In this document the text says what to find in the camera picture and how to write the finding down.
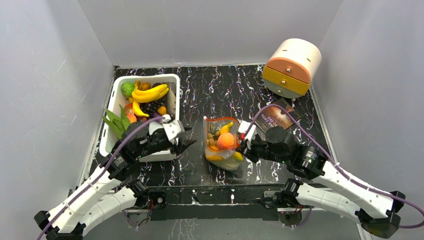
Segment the brown longan bunch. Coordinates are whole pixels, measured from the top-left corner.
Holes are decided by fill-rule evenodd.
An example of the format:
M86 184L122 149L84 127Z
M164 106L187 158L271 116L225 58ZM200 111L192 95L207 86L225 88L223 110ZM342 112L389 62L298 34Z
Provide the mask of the brown longan bunch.
M209 147L215 148L221 135L220 129L215 124L208 124L206 127L206 143Z

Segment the red peach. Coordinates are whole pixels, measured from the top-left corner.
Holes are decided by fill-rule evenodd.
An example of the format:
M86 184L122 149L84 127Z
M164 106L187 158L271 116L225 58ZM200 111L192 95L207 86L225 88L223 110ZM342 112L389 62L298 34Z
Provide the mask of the red peach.
M219 150L228 150L236 146L236 137L228 132L220 135L217 140L216 146Z

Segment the orange bell pepper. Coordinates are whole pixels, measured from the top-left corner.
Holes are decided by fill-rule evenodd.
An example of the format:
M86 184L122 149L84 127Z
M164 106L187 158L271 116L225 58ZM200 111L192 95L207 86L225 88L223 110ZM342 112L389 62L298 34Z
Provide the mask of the orange bell pepper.
M225 160L224 157L222 157L220 155L215 155L215 154L205 154L204 156L210 162L219 162L219 161Z

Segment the clear zip top bag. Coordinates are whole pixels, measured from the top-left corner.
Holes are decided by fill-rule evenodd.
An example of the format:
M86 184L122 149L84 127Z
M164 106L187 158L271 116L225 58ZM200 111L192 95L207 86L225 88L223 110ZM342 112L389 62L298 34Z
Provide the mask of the clear zip top bag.
M232 117L203 117L204 157L210 163L227 171L236 171L245 158L236 151L240 146L240 123Z

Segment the single yellow banana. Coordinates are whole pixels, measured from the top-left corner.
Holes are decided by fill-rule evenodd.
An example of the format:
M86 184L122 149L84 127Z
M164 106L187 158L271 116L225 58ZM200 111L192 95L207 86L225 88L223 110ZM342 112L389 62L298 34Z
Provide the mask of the single yellow banana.
M222 126L221 129L220 129L220 134L223 135L225 133L229 133L233 125L234 125L234 123L231 121L231 122L225 124L224 126Z

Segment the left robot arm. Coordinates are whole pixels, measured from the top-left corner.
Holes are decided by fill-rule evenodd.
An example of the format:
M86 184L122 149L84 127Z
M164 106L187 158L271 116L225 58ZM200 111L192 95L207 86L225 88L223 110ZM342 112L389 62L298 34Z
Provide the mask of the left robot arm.
M149 189L140 180L131 179L131 175L152 154L164 150L176 156L183 153L196 142L182 138L190 130L168 116L130 124L116 142L113 154L80 187L58 206L34 216L41 229L38 239L81 240L94 227L125 209L152 207Z

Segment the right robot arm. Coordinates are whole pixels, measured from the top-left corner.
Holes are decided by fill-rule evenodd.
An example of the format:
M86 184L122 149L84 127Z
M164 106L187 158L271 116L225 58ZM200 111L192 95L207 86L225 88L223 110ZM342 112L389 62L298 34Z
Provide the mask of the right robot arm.
M376 193L371 185L360 187L356 177L343 176L322 152L296 142L295 136L280 126L272 127L262 139L256 127L243 122L237 130L241 142L237 152L252 162L260 159L284 163L295 176L330 188L315 188L301 180L289 178L280 192L266 191L257 202L268 208L311 206L339 214L359 224L368 233L390 238L399 228L399 210L405 195L399 191Z

